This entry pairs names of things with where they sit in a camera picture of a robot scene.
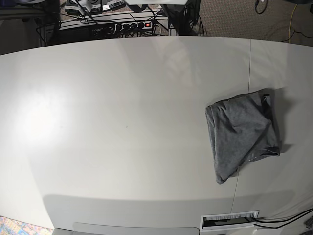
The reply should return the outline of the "grey device boxes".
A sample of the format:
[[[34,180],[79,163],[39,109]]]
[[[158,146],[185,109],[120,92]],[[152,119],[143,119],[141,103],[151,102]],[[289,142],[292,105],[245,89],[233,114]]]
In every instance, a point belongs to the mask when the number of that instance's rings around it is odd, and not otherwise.
[[[89,5],[92,6],[91,13],[101,13],[124,7],[126,4],[123,0],[89,0]],[[80,6],[74,0],[67,0],[65,12],[72,15],[84,14],[84,11],[80,10]]]

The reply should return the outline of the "grey T-shirt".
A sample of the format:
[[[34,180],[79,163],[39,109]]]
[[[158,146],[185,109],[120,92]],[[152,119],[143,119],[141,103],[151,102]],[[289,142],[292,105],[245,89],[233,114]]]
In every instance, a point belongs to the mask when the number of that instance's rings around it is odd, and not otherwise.
[[[280,155],[270,94],[221,100],[207,106],[205,115],[218,184],[248,162]]]

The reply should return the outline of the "black power strip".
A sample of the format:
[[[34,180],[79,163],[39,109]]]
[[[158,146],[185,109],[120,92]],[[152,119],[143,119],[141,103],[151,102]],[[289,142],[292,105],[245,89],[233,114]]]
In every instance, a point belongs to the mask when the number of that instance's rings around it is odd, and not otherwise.
[[[114,25],[114,29],[116,31],[122,31],[122,30],[139,30],[139,31],[145,31],[145,30],[152,30],[153,24],[152,22],[123,22],[123,23],[116,23]]]

